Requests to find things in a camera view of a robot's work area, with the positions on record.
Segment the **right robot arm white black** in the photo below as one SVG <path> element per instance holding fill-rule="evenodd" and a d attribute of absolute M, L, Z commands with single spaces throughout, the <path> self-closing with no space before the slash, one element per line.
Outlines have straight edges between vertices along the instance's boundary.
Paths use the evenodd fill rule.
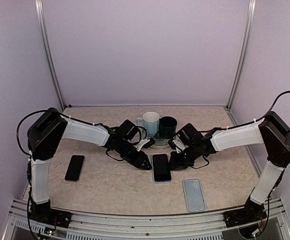
<path fill-rule="evenodd" d="M 241 210 L 241 218 L 251 222 L 260 214 L 260 207 L 270 196 L 290 163 L 290 128 L 273 111 L 261 119 L 228 128 L 215 127 L 202 134 L 191 123 L 175 134 L 177 140 L 169 143 L 171 152 L 169 166 L 172 170 L 192 167 L 199 157 L 207 157 L 230 148 L 264 145 L 267 163 Z"/>

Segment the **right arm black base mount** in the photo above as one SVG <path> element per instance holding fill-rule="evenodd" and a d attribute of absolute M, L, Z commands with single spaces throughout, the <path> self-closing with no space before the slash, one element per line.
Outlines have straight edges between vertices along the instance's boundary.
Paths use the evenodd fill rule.
<path fill-rule="evenodd" d="M 267 218 L 263 205 L 244 206 L 243 208 L 225 211 L 223 213 L 227 228 L 256 222 Z"/>

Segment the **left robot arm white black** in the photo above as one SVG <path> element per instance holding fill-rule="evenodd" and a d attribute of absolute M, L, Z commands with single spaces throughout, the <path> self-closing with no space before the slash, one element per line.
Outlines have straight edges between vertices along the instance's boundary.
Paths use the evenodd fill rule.
<path fill-rule="evenodd" d="M 54 107 L 39 111 L 40 117 L 27 131 L 29 155 L 29 194 L 36 216 L 43 222 L 55 217 L 49 195 L 49 171 L 51 160 L 61 141 L 92 144 L 114 151 L 120 162 L 127 162 L 139 170 L 151 170 L 149 157 L 143 152 L 152 143 L 150 138 L 139 137 L 132 142 L 141 128 L 130 120 L 119 126 L 109 127 L 103 123 L 91 123 L 60 113 Z"/>

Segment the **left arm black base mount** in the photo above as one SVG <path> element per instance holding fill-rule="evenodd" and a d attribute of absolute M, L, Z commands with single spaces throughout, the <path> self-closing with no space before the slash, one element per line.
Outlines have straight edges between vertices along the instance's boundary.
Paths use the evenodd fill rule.
<path fill-rule="evenodd" d="M 72 214 L 68 211 L 57 210 L 37 205 L 29 211 L 29 219 L 54 227 L 68 228 Z"/>

